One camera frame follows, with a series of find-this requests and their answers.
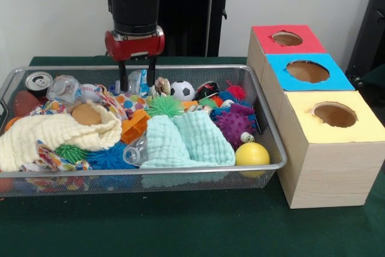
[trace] green spiky ball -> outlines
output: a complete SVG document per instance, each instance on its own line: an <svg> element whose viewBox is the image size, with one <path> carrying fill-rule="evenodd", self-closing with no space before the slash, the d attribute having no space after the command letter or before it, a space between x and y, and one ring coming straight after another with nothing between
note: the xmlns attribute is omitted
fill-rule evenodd
<svg viewBox="0 0 385 257"><path fill-rule="evenodd" d="M180 100L172 96L160 96L151 101L150 108L146 108L150 117L161 116L165 114L168 117L180 116L184 111Z"/></svg>
<svg viewBox="0 0 385 257"><path fill-rule="evenodd" d="M60 157L68 160L71 164L87 159L88 152L71 144L62 144L55 151Z"/></svg>
<svg viewBox="0 0 385 257"><path fill-rule="evenodd" d="M209 107L211 108L217 108L217 103L215 101L213 101L212 99L209 99L209 98L205 98L205 99L201 99L199 102L199 105L201 106L205 106L205 105L208 105Z"/></svg>

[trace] wooden box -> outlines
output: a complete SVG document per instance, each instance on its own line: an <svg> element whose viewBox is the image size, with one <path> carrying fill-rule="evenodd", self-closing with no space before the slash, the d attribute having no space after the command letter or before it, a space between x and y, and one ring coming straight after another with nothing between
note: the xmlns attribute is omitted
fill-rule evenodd
<svg viewBox="0 0 385 257"><path fill-rule="evenodd" d="M307 25L254 26L251 28L247 65L259 82L267 54L323 54L326 50Z"/></svg>
<svg viewBox="0 0 385 257"><path fill-rule="evenodd" d="M287 92L278 129L290 208L365 203L385 158L385 129L359 92Z"/></svg>
<svg viewBox="0 0 385 257"><path fill-rule="evenodd" d="M267 55L261 86L277 122L284 91L354 90L329 54Z"/></svg>

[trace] box hole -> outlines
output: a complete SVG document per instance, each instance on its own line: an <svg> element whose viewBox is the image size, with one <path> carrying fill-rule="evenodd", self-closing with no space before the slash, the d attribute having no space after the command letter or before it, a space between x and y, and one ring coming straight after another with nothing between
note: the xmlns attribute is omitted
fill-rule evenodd
<svg viewBox="0 0 385 257"><path fill-rule="evenodd" d="M318 104L314 109L314 115L324 123L339 128L349 128L357 121L357 116L353 110L337 102Z"/></svg>
<svg viewBox="0 0 385 257"><path fill-rule="evenodd" d="M289 33L287 31L280 31L272 36L275 43L283 46L297 46L301 45L303 39L295 33Z"/></svg>
<svg viewBox="0 0 385 257"><path fill-rule="evenodd" d="M318 63L306 60L298 60L286 66L288 72L299 81L312 84L329 79L329 71Z"/></svg>

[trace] purple spiky ball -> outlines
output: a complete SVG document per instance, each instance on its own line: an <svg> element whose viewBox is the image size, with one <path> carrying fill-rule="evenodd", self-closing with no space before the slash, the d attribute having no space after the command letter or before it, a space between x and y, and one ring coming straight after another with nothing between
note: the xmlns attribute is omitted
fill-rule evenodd
<svg viewBox="0 0 385 257"><path fill-rule="evenodd" d="M239 113L223 112L222 116L217 117L215 124L234 150L237 150L243 144L241 141L242 133L254 133L253 123L247 116Z"/></svg>

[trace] white wall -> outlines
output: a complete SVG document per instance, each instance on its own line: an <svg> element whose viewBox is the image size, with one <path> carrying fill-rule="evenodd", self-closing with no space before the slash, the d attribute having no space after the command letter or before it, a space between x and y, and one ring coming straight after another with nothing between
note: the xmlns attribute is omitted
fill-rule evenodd
<svg viewBox="0 0 385 257"><path fill-rule="evenodd" d="M220 54L245 56L252 25L307 23L347 65L368 0L227 0ZM0 0L0 81L35 55L100 55L106 0Z"/></svg>

